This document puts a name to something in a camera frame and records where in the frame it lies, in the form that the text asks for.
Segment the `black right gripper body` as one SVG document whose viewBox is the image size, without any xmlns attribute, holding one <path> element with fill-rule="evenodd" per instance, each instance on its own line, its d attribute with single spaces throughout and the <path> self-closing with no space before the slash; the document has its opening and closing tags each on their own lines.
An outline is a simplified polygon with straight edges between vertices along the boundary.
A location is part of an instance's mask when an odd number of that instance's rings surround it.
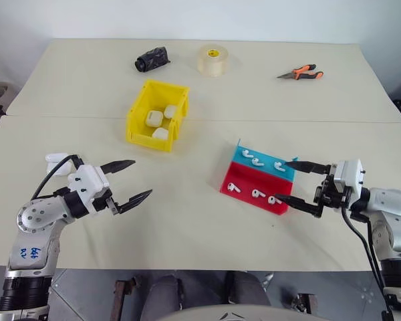
<svg viewBox="0 0 401 321">
<path fill-rule="evenodd" d="M 348 208 L 352 189 L 344 183 L 337 181 L 338 166 L 333 165 L 315 165 L 313 171 L 317 174 L 325 175 L 325 179 L 315 190 L 313 202 L 316 204 L 316 213 L 314 217 L 322 216 L 323 208 L 332 209 Z"/>
</svg>

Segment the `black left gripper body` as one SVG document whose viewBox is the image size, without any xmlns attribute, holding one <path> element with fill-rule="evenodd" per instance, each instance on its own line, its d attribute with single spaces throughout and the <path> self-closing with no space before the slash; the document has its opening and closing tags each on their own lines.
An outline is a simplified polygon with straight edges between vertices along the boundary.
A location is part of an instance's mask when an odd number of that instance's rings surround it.
<svg viewBox="0 0 401 321">
<path fill-rule="evenodd" d="M 112 191 L 110 189 L 106 189 L 102 196 L 96 197 L 94 199 L 93 206 L 97 213 L 103 211 L 104 209 L 111 210 L 113 215 L 120 213 L 120 206 L 114 201 L 112 197 Z"/>
</svg>

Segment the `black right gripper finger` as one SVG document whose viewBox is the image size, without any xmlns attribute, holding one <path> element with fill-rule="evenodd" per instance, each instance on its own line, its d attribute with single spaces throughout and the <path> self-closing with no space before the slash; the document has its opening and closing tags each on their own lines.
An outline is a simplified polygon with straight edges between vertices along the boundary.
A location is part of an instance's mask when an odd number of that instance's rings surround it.
<svg viewBox="0 0 401 321">
<path fill-rule="evenodd" d="M 317 215 L 318 215 L 318 207 L 315 205 L 306 203 L 303 199 L 300 199 L 300 198 L 297 198 L 297 197 L 294 197 L 291 195 L 282 195 L 282 194 L 275 194 L 275 198 L 299 211 L 309 213 L 315 217 L 317 217 Z"/>
<path fill-rule="evenodd" d="M 330 172 L 330 165 L 321 165 L 309 161 L 294 160 L 286 162 L 285 166 L 303 173 L 329 174 Z"/>
</svg>

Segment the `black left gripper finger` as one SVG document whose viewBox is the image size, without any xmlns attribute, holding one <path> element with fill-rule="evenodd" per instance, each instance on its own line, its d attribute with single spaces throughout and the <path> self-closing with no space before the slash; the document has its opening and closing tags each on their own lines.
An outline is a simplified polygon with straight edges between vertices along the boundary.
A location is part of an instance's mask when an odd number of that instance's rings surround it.
<svg viewBox="0 0 401 321">
<path fill-rule="evenodd" d="M 106 175 L 109 173 L 117 173 L 119 171 L 122 171 L 128 167 L 130 167 L 131 165 L 135 164 L 136 161 L 135 160 L 116 160 L 116 161 L 112 161 L 110 163 L 101 165 L 100 168 L 102 170 L 102 172 Z"/>
<path fill-rule="evenodd" d="M 151 193 L 152 189 L 141 192 L 137 195 L 134 195 L 133 197 L 130 197 L 125 204 L 116 206 L 118 213 L 122 214 L 139 206 Z"/>
</svg>

